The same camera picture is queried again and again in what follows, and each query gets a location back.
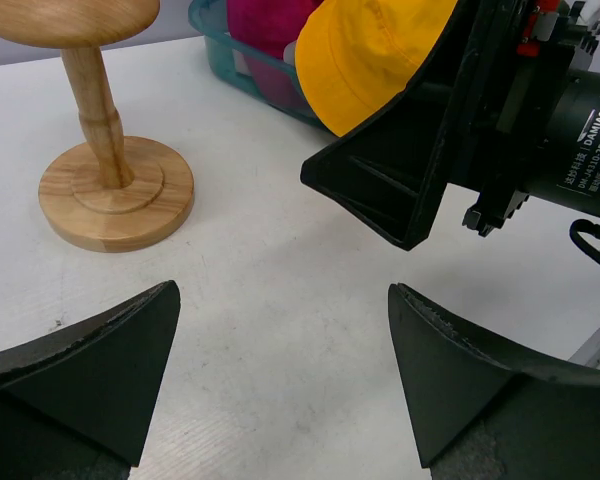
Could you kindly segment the yellow bucket hat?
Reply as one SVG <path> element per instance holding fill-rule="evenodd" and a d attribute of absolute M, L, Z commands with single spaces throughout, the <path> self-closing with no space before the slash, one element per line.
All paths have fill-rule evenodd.
<path fill-rule="evenodd" d="M 301 90 L 342 137 L 393 97 L 424 64 L 450 20 L 452 0 L 331 0 L 309 16 L 295 46 Z"/>

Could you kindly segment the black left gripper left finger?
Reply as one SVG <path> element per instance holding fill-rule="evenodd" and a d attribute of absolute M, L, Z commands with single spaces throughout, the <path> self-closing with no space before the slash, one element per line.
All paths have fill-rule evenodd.
<path fill-rule="evenodd" d="M 0 479 L 126 479 L 139 465 L 181 297 L 166 281 L 0 351 Z"/>

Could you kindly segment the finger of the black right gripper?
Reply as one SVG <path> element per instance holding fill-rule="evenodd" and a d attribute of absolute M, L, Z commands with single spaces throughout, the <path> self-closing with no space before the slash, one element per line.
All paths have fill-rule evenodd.
<path fill-rule="evenodd" d="M 441 160 L 452 146 L 460 97 L 489 30 L 491 1 L 455 1 L 450 20 L 404 90 L 307 159 L 300 179 L 390 243 L 410 250 L 431 230 L 444 191 Z"/>

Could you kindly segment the magenta baseball cap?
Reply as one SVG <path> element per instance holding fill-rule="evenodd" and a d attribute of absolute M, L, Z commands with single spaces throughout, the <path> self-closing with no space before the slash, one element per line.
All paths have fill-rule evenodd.
<path fill-rule="evenodd" d="M 230 36 L 285 65 L 295 64 L 295 42 L 319 1 L 228 1 Z M 272 104 L 310 114 L 298 81 L 277 66 L 253 56 L 244 57 L 255 85 Z"/>

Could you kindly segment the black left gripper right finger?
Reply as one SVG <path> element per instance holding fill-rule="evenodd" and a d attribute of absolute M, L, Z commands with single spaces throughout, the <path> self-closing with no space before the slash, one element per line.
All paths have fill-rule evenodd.
<path fill-rule="evenodd" d="M 391 338 L 435 479 L 600 479 L 600 370 L 520 345 L 394 284 Z"/>

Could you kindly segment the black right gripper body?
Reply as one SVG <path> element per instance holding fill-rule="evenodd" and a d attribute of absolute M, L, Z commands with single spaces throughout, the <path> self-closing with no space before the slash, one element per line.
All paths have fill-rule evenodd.
<path fill-rule="evenodd" d="M 509 1 L 477 50 L 470 153 L 452 183 L 478 192 L 463 224 L 500 229 L 531 197 L 600 218 L 600 1 Z"/>

